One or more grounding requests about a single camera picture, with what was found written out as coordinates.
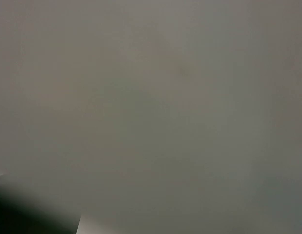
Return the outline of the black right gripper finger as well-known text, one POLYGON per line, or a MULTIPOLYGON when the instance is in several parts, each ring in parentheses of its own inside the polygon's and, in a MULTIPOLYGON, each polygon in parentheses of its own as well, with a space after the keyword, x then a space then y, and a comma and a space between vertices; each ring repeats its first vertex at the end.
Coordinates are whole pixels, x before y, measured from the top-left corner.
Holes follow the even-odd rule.
POLYGON ((79 222, 79 216, 53 213, 0 175, 0 234, 76 234, 79 222))

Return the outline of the white plastic bag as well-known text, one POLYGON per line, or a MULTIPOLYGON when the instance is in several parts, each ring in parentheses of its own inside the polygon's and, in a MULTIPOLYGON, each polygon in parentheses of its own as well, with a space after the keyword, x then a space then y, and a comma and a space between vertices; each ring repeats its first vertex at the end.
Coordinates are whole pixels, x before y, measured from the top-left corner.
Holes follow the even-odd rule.
POLYGON ((302 0, 0 0, 0 174, 116 234, 302 234, 302 0))

